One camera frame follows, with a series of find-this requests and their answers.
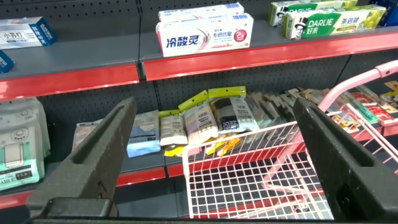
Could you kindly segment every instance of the blue packaging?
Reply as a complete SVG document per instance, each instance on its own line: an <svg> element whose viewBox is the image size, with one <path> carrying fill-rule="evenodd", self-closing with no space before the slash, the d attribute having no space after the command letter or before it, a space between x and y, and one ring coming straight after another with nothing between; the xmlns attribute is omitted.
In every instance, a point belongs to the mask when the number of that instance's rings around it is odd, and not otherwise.
<svg viewBox="0 0 398 224"><path fill-rule="evenodd" d="M0 50L49 46L56 40L43 17L0 19Z"/></svg>
<svg viewBox="0 0 398 224"><path fill-rule="evenodd" d="M371 0L369 3L386 8L379 23L381 26L398 26L398 0Z"/></svg>
<svg viewBox="0 0 398 224"><path fill-rule="evenodd" d="M127 155L131 158L159 151L159 111L137 114L127 145Z"/></svg>
<svg viewBox="0 0 398 224"><path fill-rule="evenodd" d="M14 66L14 61L0 50L0 73L9 72Z"/></svg>

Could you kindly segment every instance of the white wire basket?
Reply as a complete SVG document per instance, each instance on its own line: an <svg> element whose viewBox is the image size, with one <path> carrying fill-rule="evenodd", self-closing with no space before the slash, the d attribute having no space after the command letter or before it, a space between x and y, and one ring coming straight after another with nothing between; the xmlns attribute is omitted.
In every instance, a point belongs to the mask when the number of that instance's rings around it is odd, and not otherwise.
<svg viewBox="0 0 398 224"><path fill-rule="evenodd" d="M338 124L347 116L356 121L346 128L356 129L350 135L398 174L397 150L351 105L340 111L344 117L329 116ZM217 143L227 153L206 154ZM333 219L295 121L187 146L182 159L190 218Z"/></svg>

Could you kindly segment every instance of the cart handle grip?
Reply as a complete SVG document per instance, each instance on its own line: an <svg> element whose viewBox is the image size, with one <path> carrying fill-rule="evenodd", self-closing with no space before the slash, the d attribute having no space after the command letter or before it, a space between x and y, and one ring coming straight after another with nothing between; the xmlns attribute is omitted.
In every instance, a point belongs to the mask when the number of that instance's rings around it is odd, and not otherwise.
<svg viewBox="0 0 398 224"><path fill-rule="evenodd" d="M376 68L368 72L362 73L353 78L349 78L331 89L329 93L324 97L322 102L319 104L319 108L322 111L326 111L330 107L330 105L338 98L338 96L340 96L345 91L376 80L378 78L384 78L395 72L398 72L398 60L384 63L382 65L376 66Z"/></svg>
<svg viewBox="0 0 398 224"><path fill-rule="evenodd" d="M395 72L398 72L398 60L393 60L391 62L376 66L376 69L379 70L381 78L387 77Z"/></svg>

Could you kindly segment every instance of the pegboard back panel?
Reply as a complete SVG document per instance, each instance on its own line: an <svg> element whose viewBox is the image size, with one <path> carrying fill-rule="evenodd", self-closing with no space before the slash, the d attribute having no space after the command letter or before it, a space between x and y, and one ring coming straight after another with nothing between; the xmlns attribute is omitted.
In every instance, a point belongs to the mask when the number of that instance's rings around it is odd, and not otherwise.
<svg viewBox="0 0 398 224"><path fill-rule="evenodd" d="M52 146L48 162L62 161L69 155L77 123L104 118L130 96L137 101L137 113L158 108L153 82L38 97L45 110Z"/></svg>
<svg viewBox="0 0 398 224"><path fill-rule="evenodd" d="M355 75L374 69L375 66L398 59L398 49L383 50L363 54L354 54L349 59L338 83Z"/></svg>
<svg viewBox="0 0 398 224"><path fill-rule="evenodd" d="M245 85L247 91L280 92L291 88L331 88L348 56L245 68L203 75L158 80L162 110L172 110L185 100L209 88Z"/></svg>
<svg viewBox="0 0 398 224"><path fill-rule="evenodd" d="M77 0L77 1L14 1L0 4L0 19L44 16L47 20L85 19L89 17L138 15L136 0Z"/></svg>
<svg viewBox="0 0 398 224"><path fill-rule="evenodd" d="M269 11L271 2L275 0L240 0L239 3L245 8L245 12L252 16ZM163 10L187 9L193 7L215 6L219 4L235 3L235 0L141 0L142 13L157 13Z"/></svg>

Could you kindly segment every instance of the toothpaste box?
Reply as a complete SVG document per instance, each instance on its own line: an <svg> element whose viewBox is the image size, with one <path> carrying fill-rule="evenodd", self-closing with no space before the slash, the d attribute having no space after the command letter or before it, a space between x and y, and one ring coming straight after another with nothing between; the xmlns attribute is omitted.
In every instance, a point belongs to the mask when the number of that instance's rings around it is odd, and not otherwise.
<svg viewBox="0 0 398 224"><path fill-rule="evenodd" d="M173 22L187 19L203 19L211 16L243 14L244 8L240 3L218 6L198 7L194 9L176 9L159 12L160 22Z"/></svg>
<svg viewBox="0 0 398 224"><path fill-rule="evenodd" d="M281 27L282 18L288 12L354 7L357 2L358 0L303 0L272 2L271 11L269 13L269 24L273 27Z"/></svg>
<svg viewBox="0 0 398 224"><path fill-rule="evenodd" d="M398 0L371 0L369 3L386 8L380 20L381 26L398 26Z"/></svg>
<svg viewBox="0 0 398 224"><path fill-rule="evenodd" d="M0 49L49 46L56 39L43 17L0 20Z"/></svg>
<svg viewBox="0 0 398 224"><path fill-rule="evenodd" d="M0 73L9 72L14 66L14 61L0 50Z"/></svg>
<svg viewBox="0 0 398 224"><path fill-rule="evenodd" d="M241 49L250 46L253 18L245 13L156 26L164 57Z"/></svg>
<svg viewBox="0 0 398 224"><path fill-rule="evenodd" d="M386 11L377 5L290 12L284 17L282 35L305 39L375 29Z"/></svg>

